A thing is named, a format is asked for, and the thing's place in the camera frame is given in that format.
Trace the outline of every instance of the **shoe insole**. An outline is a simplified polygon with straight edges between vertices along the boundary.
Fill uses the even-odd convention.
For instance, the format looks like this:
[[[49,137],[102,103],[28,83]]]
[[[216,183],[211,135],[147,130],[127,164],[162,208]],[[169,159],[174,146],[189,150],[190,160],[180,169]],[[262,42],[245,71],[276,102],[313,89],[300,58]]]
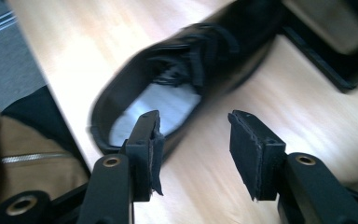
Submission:
[[[121,147],[138,118],[152,110],[159,111],[159,131],[168,135],[182,125],[199,102],[200,96],[189,84],[179,87],[150,84],[113,124],[110,144]]]

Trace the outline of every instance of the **clamp jaw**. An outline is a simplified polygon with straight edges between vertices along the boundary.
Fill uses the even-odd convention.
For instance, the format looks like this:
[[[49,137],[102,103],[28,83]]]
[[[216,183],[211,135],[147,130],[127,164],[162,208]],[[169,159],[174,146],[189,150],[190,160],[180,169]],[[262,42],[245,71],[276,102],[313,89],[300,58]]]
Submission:
[[[230,152],[252,199],[274,201],[282,223],[358,223],[358,193],[341,186],[318,158],[285,143],[252,114],[234,110]]]

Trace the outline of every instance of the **metal ring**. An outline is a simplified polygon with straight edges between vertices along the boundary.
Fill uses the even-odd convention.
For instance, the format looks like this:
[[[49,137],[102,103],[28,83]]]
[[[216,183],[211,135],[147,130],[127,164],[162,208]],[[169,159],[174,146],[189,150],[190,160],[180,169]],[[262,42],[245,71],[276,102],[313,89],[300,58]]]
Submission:
[[[103,165],[105,167],[114,167],[117,166],[121,163],[121,160],[117,157],[111,157],[111,158],[107,158],[106,160],[103,161]]]
[[[297,156],[296,161],[298,161],[299,163],[304,164],[304,165],[314,165],[314,164],[316,164],[316,160],[314,160],[311,157],[305,156],[305,155]]]
[[[37,203],[37,198],[34,195],[27,195],[20,197],[16,202],[7,208],[7,214],[10,216],[18,216],[26,213],[33,208]]]

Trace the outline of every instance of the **wooden table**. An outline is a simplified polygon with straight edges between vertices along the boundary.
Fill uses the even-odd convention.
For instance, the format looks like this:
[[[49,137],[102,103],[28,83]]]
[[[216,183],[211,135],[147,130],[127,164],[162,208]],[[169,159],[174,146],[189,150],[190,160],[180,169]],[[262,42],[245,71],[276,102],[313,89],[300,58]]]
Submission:
[[[89,133],[103,87],[138,50],[228,0],[9,0],[46,81],[89,165],[100,158]],[[216,102],[163,165],[165,196],[137,203],[137,223],[279,223],[276,202],[254,203],[228,152],[233,109],[257,115],[286,152],[323,160],[358,189],[358,89],[338,92],[285,37],[253,77]]]

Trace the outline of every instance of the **floor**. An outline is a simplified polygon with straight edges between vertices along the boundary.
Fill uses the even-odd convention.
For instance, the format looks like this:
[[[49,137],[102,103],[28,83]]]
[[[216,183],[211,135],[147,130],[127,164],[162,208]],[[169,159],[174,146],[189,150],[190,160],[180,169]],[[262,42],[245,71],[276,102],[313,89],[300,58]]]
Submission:
[[[0,1],[0,16],[9,12]],[[0,110],[44,86],[33,55],[16,22],[0,31]]]

